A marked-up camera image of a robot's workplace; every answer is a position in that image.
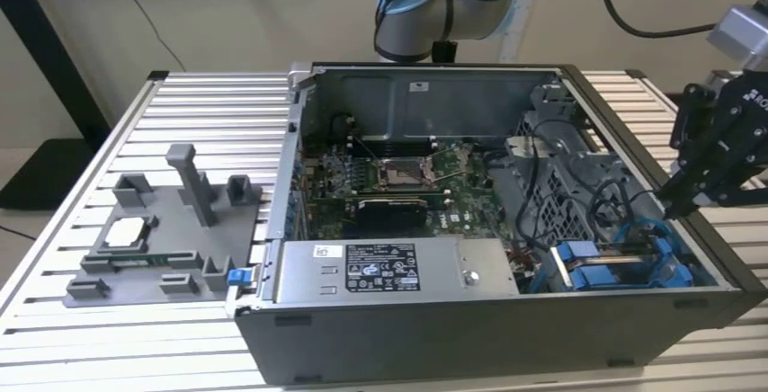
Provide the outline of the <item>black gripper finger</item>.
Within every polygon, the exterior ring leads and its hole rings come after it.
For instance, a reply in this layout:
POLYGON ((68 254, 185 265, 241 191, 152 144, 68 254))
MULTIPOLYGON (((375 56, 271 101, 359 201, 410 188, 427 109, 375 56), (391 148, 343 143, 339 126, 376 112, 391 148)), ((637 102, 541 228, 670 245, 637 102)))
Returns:
POLYGON ((716 93, 701 84, 683 87, 677 115, 669 137, 669 146, 677 152, 669 167, 667 181, 657 190, 663 205, 663 219, 683 218, 700 205, 694 198, 716 186, 717 169, 712 136, 716 93))
POLYGON ((681 136, 681 215, 701 207, 766 203, 766 190, 741 185, 766 168, 764 125, 701 125, 681 136))

